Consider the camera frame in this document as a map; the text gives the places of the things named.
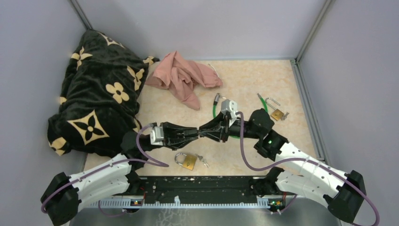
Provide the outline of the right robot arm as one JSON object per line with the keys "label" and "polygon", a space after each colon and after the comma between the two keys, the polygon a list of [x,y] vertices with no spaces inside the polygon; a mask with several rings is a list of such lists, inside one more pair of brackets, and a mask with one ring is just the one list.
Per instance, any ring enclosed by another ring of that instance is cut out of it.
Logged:
{"label": "right robot arm", "polygon": [[[200,126],[199,136],[218,142],[230,135],[240,138],[240,154],[245,165],[253,171],[276,172],[265,181],[271,194],[279,191],[294,193],[311,199],[341,221],[354,225],[354,220],[366,195],[363,176],[335,169],[297,148],[286,137],[273,130],[274,122],[264,109],[255,110],[248,121],[242,112],[223,110],[213,120]],[[244,139],[258,139],[254,149],[273,164],[256,168],[248,162]]]}

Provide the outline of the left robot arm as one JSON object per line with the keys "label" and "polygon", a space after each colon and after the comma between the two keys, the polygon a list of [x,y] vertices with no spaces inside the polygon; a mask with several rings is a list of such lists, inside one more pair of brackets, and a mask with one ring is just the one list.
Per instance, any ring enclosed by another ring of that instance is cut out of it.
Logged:
{"label": "left robot arm", "polygon": [[122,153],[92,169],[66,175],[55,175],[42,195],[41,211],[55,226],[73,219],[83,208],[103,198],[119,194],[143,194],[143,182],[136,170],[145,164],[168,167],[168,164],[146,153],[166,147],[180,149],[199,138],[196,127],[183,127],[169,122],[151,123],[138,132],[124,135]]}

